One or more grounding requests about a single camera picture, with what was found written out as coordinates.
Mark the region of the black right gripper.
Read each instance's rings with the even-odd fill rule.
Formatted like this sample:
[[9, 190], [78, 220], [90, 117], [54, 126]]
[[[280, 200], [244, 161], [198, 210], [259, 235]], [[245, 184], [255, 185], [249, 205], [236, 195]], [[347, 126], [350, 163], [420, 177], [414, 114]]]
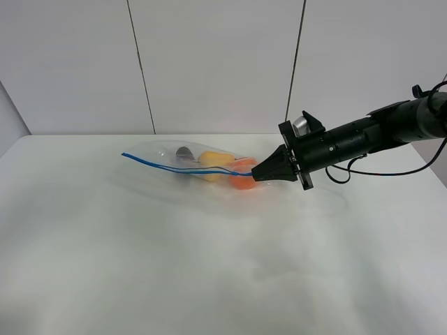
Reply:
[[296, 137], [290, 120], [279, 124], [285, 144], [281, 144], [263, 162], [252, 168], [255, 181], [297, 181], [305, 191], [314, 187], [310, 173], [335, 162], [335, 145], [323, 124], [303, 111], [311, 133]]

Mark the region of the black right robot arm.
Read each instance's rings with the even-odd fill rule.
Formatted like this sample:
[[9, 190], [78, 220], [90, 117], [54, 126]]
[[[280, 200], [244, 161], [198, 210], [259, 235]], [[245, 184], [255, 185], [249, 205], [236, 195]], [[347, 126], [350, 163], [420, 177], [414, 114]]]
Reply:
[[284, 143], [251, 171], [255, 181], [300, 181], [304, 190], [313, 187], [310, 174], [338, 168], [353, 174], [353, 164], [376, 152], [408, 143], [446, 139], [446, 93], [441, 82], [429, 91], [412, 88], [413, 100], [405, 100], [370, 112], [367, 117], [332, 130], [303, 112], [295, 122], [279, 125]]

